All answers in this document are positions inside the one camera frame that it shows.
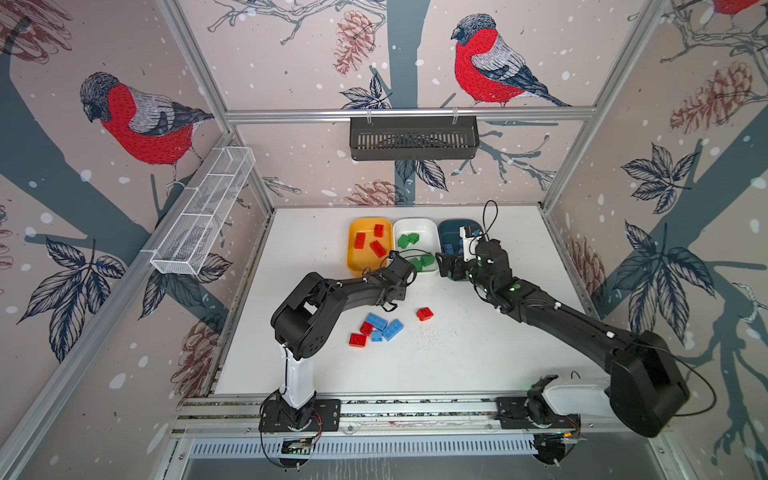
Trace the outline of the red lego brick 2x4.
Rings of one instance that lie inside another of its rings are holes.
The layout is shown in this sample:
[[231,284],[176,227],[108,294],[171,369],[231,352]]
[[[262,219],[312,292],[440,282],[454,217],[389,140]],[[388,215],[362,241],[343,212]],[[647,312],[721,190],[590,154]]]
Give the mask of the red lego brick 2x4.
[[371,242],[369,244],[370,249],[373,251],[373,253],[376,255],[377,258],[381,259],[388,255],[388,250],[377,240]]

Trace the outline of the red lego brick single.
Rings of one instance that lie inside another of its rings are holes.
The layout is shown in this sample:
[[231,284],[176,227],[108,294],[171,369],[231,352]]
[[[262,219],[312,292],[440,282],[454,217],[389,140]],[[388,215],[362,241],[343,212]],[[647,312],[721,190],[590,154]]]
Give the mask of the red lego brick single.
[[434,317],[434,313],[428,307],[421,308],[417,311],[417,318],[421,321],[428,321]]

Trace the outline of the blue large lego cluster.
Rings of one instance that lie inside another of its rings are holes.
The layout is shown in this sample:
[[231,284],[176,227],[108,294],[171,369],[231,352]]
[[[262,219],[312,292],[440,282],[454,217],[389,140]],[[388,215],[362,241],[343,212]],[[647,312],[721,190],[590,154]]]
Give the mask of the blue large lego cluster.
[[366,317],[366,322],[374,326],[374,331],[381,331],[383,341],[392,341],[399,333],[404,330],[404,325],[398,320],[387,321],[380,316],[370,313]]

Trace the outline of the red small lego brick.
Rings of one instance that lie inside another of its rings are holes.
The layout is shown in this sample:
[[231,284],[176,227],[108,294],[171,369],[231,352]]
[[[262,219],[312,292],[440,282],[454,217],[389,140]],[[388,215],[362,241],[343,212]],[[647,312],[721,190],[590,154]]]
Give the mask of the red small lego brick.
[[360,333],[365,336],[370,336],[374,331],[374,326],[368,322],[364,322],[360,327]]

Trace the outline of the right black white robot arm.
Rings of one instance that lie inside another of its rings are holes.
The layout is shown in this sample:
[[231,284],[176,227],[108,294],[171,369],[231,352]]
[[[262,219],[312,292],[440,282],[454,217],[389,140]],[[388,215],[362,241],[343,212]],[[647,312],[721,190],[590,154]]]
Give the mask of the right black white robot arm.
[[659,335],[609,327],[515,276],[499,241],[480,243],[471,259],[439,253],[436,262],[441,276],[469,281],[500,313],[552,335],[603,369],[597,379],[541,378],[524,403],[531,423],[548,427],[558,417],[600,416],[653,438],[688,402],[687,383]]

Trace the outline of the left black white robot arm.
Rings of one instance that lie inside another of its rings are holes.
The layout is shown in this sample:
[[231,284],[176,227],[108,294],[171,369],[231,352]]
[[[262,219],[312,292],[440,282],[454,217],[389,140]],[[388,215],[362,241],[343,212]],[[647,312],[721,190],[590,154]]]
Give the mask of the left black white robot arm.
[[389,254],[385,266],[359,278],[336,280],[308,273],[270,319],[286,362],[280,399],[294,410],[310,405],[316,397],[312,357],[328,341],[341,314],[368,306],[396,309],[416,276],[416,267],[396,252]]

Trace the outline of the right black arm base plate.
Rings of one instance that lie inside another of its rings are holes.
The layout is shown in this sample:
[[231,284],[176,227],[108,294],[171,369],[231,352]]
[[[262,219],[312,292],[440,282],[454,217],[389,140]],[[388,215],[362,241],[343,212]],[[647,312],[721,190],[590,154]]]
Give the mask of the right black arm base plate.
[[497,397],[495,419],[502,429],[558,429],[578,430],[581,427],[579,415],[556,414],[538,398]]

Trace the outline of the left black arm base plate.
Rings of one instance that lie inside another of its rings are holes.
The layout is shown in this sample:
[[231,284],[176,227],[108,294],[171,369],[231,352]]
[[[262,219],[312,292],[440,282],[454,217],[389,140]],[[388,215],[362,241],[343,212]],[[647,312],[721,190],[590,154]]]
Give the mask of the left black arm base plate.
[[260,433],[336,432],[341,401],[312,397],[304,406],[291,407],[281,396],[266,400],[260,410]]

